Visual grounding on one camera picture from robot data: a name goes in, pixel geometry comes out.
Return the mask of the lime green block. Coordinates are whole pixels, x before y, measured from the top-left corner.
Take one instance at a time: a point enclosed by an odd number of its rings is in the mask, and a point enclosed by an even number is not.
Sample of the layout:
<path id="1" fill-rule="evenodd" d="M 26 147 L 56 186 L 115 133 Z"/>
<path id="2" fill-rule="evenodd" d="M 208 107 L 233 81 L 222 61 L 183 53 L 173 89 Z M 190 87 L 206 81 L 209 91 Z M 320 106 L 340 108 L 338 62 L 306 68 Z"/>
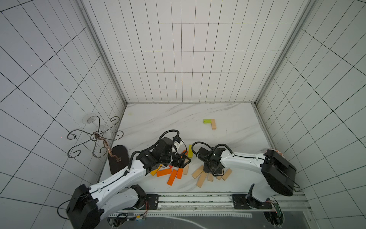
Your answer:
<path id="1" fill-rule="evenodd" d="M 211 119 L 204 119 L 203 120 L 203 123 L 204 124 L 211 124 L 212 123 L 212 120 Z"/>

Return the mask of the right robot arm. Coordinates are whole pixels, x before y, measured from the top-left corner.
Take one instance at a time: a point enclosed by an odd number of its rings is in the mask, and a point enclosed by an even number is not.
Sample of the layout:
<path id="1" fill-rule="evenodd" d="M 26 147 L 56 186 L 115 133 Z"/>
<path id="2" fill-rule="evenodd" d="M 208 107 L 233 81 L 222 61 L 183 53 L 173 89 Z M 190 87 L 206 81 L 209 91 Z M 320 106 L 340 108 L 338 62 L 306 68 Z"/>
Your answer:
<path id="1" fill-rule="evenodd" d="M 299 188 L 295 182 L 296 167 L 277 150 L 267 149 L 259 154 L 238 154 L 223 143 L 212 147 L 197 141 L 192 147 L 197 144 L 208 147 L 201 147 L 198 151 L 192 150 L 204 163 L 203 171 L 207 174 L 224 178 L 225 175 L 229 175 L 230 169 L 237 168 L 261 175 L 261 179 L 251 185 L 244 197 L 244 203 L 251 209 L 259 209 L 276 194 L 292 196 L 295 188 Z"/>

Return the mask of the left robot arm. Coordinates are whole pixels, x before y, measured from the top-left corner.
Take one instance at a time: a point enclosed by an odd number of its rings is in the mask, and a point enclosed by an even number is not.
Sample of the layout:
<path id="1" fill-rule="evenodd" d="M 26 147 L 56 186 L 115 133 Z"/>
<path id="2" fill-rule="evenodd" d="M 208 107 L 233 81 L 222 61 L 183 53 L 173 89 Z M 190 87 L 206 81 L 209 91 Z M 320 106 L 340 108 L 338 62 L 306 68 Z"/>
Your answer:
<path id="1" fill-rule="evenodd" d="M 77 187 L 66 201 L 66 220 L 74 229 L 94 229 L 100 221 L 125 208 L 143 207 L 146 197 L 138 182 L 160 167 L 183 169 L 190 162 L 178 150 L 184 144 L 176 129 L 161 134 L 147 149 L 132 153 L 129 164 L 109 178 L 90 187 Z"/>

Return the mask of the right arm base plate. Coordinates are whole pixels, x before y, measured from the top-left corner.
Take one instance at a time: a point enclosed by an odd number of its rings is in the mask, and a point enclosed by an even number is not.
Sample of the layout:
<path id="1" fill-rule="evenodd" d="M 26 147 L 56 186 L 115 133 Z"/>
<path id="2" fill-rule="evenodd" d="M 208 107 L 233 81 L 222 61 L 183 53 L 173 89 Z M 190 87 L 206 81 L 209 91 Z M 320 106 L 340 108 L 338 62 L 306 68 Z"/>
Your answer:
<path id="1" fill-rule="evenodd" d="M 271 210 L 272 204 L 268 202 L 260 202 L 247 194 L 233 194 L 233 206 L 235 210 Z"/>

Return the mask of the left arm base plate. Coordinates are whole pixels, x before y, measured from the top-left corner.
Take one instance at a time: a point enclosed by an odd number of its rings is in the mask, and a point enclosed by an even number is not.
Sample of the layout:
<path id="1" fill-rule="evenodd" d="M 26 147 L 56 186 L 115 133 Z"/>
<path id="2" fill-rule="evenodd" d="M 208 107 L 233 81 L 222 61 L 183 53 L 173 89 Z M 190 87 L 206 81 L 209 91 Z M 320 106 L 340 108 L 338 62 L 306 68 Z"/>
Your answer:
<path id="1" fill-rule="evenodd" d="M 158 209 L 159 195 L 147 194 L 145 197 L 139 199 L 137 203 L 124 210 L 156 210 Z"/>

